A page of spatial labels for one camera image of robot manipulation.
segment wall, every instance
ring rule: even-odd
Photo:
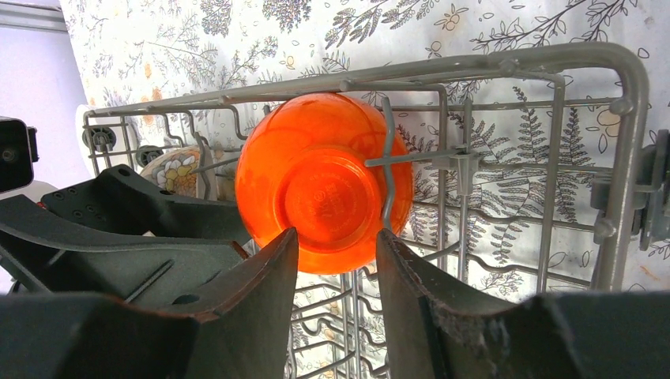
[[[37,128],[35,179],[58,188],[87,180],[74,126],[86,97],[69,36],[0,28],[0,54],[0,114]]]

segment floral wallpaper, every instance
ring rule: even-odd
[[[609,41],[626,46],[645,63],[651,93],[646,144],[654,141],[670,111],[668,76],[664,68],[664,37],[670,32],[663,2],[651,0],[63,0],[81,80],[89,102],[100,107],[139,103],[297,77],[341,73],[457,54],[486,54],[557,43]],[[568,99],[619,96],[621,84],[612,72],[575,69],[563,72]],[[550,99],[551,85],[531,81],[460,81],[446,86],[450,103],[529,102]],[[354,92],[370,104],[383,97],[394,104],[427,104],[431,94]],[[264,103],[239,106],[241,128],[249,133],[263,117]],[[267,103],[271,108],[277,103]],[[449,113],[450,141],[461,140],[465,120]],[[230,159],[240,147],[229,111],[195,111],[196,127],[209,140],[215,161]],[[437,148],[437,115],[431,112],[395,114],[398,133],[410,152]],[[472,147],[491,163],[546,163],[550,108],[522,107],[510,111],[476,111]],[[561,164],[611,166],[619,135],[619,117],[607,107],[568,107],[563,114]],[[188,133],[184,114],[169,120],[173,133]],[[164,120],[145,116],[133,124],[141,144],[165,142]],[[232,165],[217,169],[220,187],[235,175]],[[437,202],[436,170],[415,164],[416,199]],[[457,241],[456,174],[447,173],[448,239]],[[562,172],[556,194],[555,219],[593,223],[589,207],[590,174]],[[493,224],[485,216],[541,217],[543,171],[481,171],[470,197],[470,285],[489,294],[519,302],[535,288],[534,275],[511,265],[536,267],[540,227],[522,220]],[[413,209],[402,236],[436,245],[437,212]],[[627,261],[626,291],[670,288],[670,240],[638,251],[633,237]],[[555,228],[551,271],[589,280],[598,246],[593,236]],[[420,254],[428,253],[416,248]],[[509,268],[493,273],[487,267]],[[456,262],[448,260],[455,273]],[[357,272],[362,282],[363,377],[383,372],[383,320],[374,264]],[[323,301],[294,323],[296,361],[288,366],[305,375],[344,356],[340,347],[342,315],[352,320],[351,304],[337,297],[337,277],[301,275],[296,306]],[[550,279],[549,291],[583,291],[583,286]],[[317,347],[313,343],[324,342]],[[335,377],[334,370],[314,376]]]

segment leaf pattern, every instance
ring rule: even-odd
[[[227,36],[231,23],[230,0],[202,0],[200,10],[205,13],[202,18],[202,29],[206,34]]]
[[[663,89],[667,87],[666,78],[661,75],[663,70],[655,59],[657,46],[664,43],[661,20],[667,18],[670,10],[654,8],[651,14],[646,9],[647,3],[562,0],[536,8],[520,0],[500,4],[478,1],[477,7],[445,0],[126,0],[110,3],[63,0],[61,5],[86,98],[98,106],[109,107],[222,88],[276,84],[298,77],[348,75],[346,73],[357,69],[461,54],[488,54],[581,41],[621,43],[643,60],[654,83],[650,93],[654,107],[651,103],[648,106],[646,142],[649,142],[656,138],[655,129],[664,125],[664,112],[670,112],[670,107],[658,105],[667,104],[670,99]],[[618,79],[592,72],[587,78],[579,71],[561,73],[568,84],[568,99],[577,99],[582,91],[591,95],[587,98],[620,96],[623,83]],[[591,75],[592,80],[599,83],[598,88],[588,87],[586,79],[591,79]],[[547,162],[552,113],[529,104],[547,99],[543,96],[551,92],[552,84],[545,88],[544,84],[533,81],[468,78],[450,81],[444,86],[450,107],[448,145],[460,143],[458,134],[466,121],[463,112],[454,111],[453,105],[463,104],[467,99],[475,104],[519,103],[519,107],[507,111],[474,111],[472,119],[467,120],[472,123],[471,148],[487,163]],[[607,86],[614,92],[608,92]],[[434,107],[437,101],[432,93],[369,91],[350,95],[376,107],[380,107],[385,98],[393,105],[427,107]],[[238,106],[242,133],[254,130],[265,116],[265,105],[274,110],[280,102]],[[566,108],[559,141],[559,164],[611,164],[619,124],[604,113],[607,109],[606,106],[578,105]],[[239,154],[243,142],[235,135],[235,122],[229,110],[196,110],[191,114],[196,129],[208,137],[217,160]],[[398,136],[409,153],[437,150],[439,119],[436,112],[395,112],[394,116]],[[142,117],[126,118],[131,125],[129,130],[137,135],[141,144],[164,145],[163,126],[184,136],[187,143],[192,142],[188,114],[169,114],[167,120],[147,117],[151,122]],[[415,200],[428,205],[412,206],[401,235],[435,246],[439,173],[429,163],[414,163],[414,169]],[[488,266],[470,264],[471,286],[513,302],[534,292],[535,277],[509,266],[532,266],[536,260],[539,227],[528,221],[543,216],[545,175],[544,170],[485,167],[476,173],[469,197],[472,211],[467,222],[467,249],[479,262],[499,267],[499,272],[488,272]],[[446,171],[445,176],[446,237],[450,244],[459,235],[460,198],[456,194],[457,173]],[[227,183],[234,182],[235,165],[221,167],[216,177]],[[593,211],[588,207],[592,178],[590,173],[559,172],[556,220],[593,222]],[[513,222],[495,218],[513,218]],[[588,279],[597,246],[590,243],[586,233],[558,228],[553,233],[551,270]],[[431,252],[424,247],[414,249],[421,255]],[[644,253],[634,251],[631,245],[629,260],[632,262],[627,265],[624,288],[630,291],[667,289],[666,282],[653,277],[663,277],[659,272],[665,266],[660,264],[669,258],[670,240],[655,242]],[[448,265],[454,262],[450,258]],[[383,376],[384,326],[379,313],[378,283],[367,277],[374,272],[374,263],[359,272],[363,286],[362,363],[363,371],[371,371],[371,376]],[[307,306],[331,298],[337,295],[340,284],[337,277],[300,274],[299,287],[311,289],[298,290],[294,305]],[[583,290],[583,287],[558,280],[551,280],[548,286],[549,291]],[[325,345],[315,344],[343,343],[342,316],[346,312],[351,323],[350,305],[346,310],[342,301],[327,302],[314,310],[319,312],[320,318],[293,323],[293,347],[302,350],[295,355],[295,364],[287,365],[288,371],[292,370],[297,377],[306,376],[333,361],[332,351]],[[335,372],[326,371],[317,377],[330,379],[335,377]]]
[[[311,0],[265,0],[263,15],[266,19],[275,17],[279,21],[280,30],[290,33],[298,28],[300,22],[310,19]]]

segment orange bowl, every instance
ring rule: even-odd
[[[247,139],[235,176],[239,212],[256,243],[296,227],[302,272],[339,274],[371,262],[386,181],[381,167],[364,162],[382,156],[385,137],[379,111],[339,94],[300,96],[268,114]],[[407,154],[397,133],[391,154]],[[412,164],[392,172],[397,234],[412,207]]]

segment dishwasher rack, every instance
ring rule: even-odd
[[[618,98],[599,99],[566,99],[566,82],[560,75],[565,69],[602,68],[613,69],[621,80],[623,94]],[[553,100],[551,101],[523,101],[520,103],[474,103],[466,99],[463,104],[448,104],[445,84],[458,81],[493,80],[497,78],[517,78],[522,80],[543,81],[551,84]],[[95,172],[98,174],[97,159],[110,155],[127,155],[128,164],[135,168],[131,150],[127,140],[129,123],[126,118],[131,116],[158,115],[162,116],[168,125],[167,114],[185,114],[189,120],[189,129],[192,138],[202,149],[208,141],[198,131],[191,111],[212,109],[228,110],[232,113],[235,122],[235,134],[241,140],[246,140],[240,128],[239,112],[235,105],[242,103],[269,103],[283,102],[296,96],[310,92],[357,92],[357,91],[385,91],[385,92],[433,92],[439,97],[437,105],[394,104],[389,98],[382,100],[381,111],[386,118],[387,135],[385,149],[378,159],[369,159],[368,167],[383,167],[388,185],[387,197],[382,210],[382,220],[389,226],[390,206],[393,203],[394,183],[390,174],[390,165],[399,162],[429,161],[433,167],[439,169],[438,196],[436,203],[415,201],[416,207],[437,209],[438,235],[437,245],[430,246],[421,242],[406,240],[409,246],[433,251],[424,257],[429,261],[436,261],[441,269],[446,269],[448,257],[457,259],[457,277],[467,283],[469,260],[474,260],[479,266],[490,272],[510,272],[517,270],[537,276],[536,292],[546,291],[547,280],[558,280],[589,287],[600,291],[620,291],[623,280],[623,270],[630,241],[630,225],[634,210],[632,199],[634,194],[635,178],[637,177],[637,162],[642,149],[645,132],[649,82],[646,71],[639,59],[627,49],[612,43],[570,43],[551,47],[535,47],[516,51],[500,51],[488,55],[464,55],[446,58],[437,58],[427,61],[402,63],[383,66],[373,69],[334,73],[318,77],[308,77],[277,83],[252,85],[244,88],[232,88],[218,92],[206,92],[173,99],[163,99],[147,103],[138,103],[121,107],[109,107],[88,112],[84,116],[84,128],[92,129],[90,118],[116,116],[121,118],[123,140],[126,143],[125,152],[106,152],[105,141],[92,141],[90,133],[87,145],[90,148],[89,158],[93,161]],[[561,128],[563,124],[563,110],[565,107],[595,107],[608,106],[610,112],[620,116],[619,138],[616,142],[615,159],[612,168],[593,166],[570,166],[559,164],[559,149]],[[547,164],[515,163],[511,165],[481,162],[476,152],[471,151],[470,132],[472,131],[473,111],[504,111],[509,109],[551,108],[550,145]],[[265,114],[270,112],[269,105],[263,108]],[[463,125],[462,141],[448,141],[447,128],[449,127],[448,111],[462,112],[465,120]],[[393,119],[394,112],[437,112],[439,114],[438,148],[436,151],[418,152],[406,156],[390,156],[390,147],[396,129]],[[167,137],[180,141],[166,129]],[[194,172],[203,173],[221,165],[233,163],[235,159],[225,160],[209,166],[200,166]],[[546,171],[546,194],[542,217],[517,216],[508,218],[492,217],[479,209],[470,209],[468,199],[472,194],[472,176],[480,170],[498,171],[510,169],[533,169]],[[457,195],[459,205],[449,205],[446,201],[446,172],[457,172]],[[561,171],[585,172],[608,177],[611,183],[606,209],[593,225],[554,221],[555,192],[558,174]],[[206,186],[205,175],[202,175]],[[446,234],[447,212],[460,212],[459,240],[448,243]],[[515,220],[534,223],[542,226],[540,235],[540,258],[536,267],[524,265],[508,265],[494,267],[488,265],[480,257],[468,252],[466,234],[468,233],[469,215],[475,215],[494,224],[506,224]],[[549,272],[549,258],[551,248],[551,234],[553,228],[567,228],[576,231],[589,232],[600,240],[600,250],[593,271],[592,280],[585,281],[570,276]],[[332,291],[332,297],[314,302],[308,306],[295,307],[293,325],[288,346],[288,363],[286,377],[390,377],[386,364],[375,364],[367,357],[366,350],[375,347],[382,349],[384,343],[375,340],[369,332],[361,326],[365,312],[375,315],[382,314],[380,309],[372,306],[378,299],[366,295],[363,283],[375,281],[376,275],[371,267],[342,274],[336,283],[316,283],[307,287],[298,288],[296,293],[324,288]],[[321,306],[339,302],[343,310],[341,316],[331,313],[311,313]],[[316,322],[317,330],[308,328],[307,322]],[[300,325],[303,331],[311,336],[320,336],[322,326],[337,334],[333,338],[322,339],[320,342],[306,346],[294,346],[293,332]],[[332,353],[329,364],[322,365],[309,372],[299,372],[295,367],[295,356],[301,352],[328,347]]]

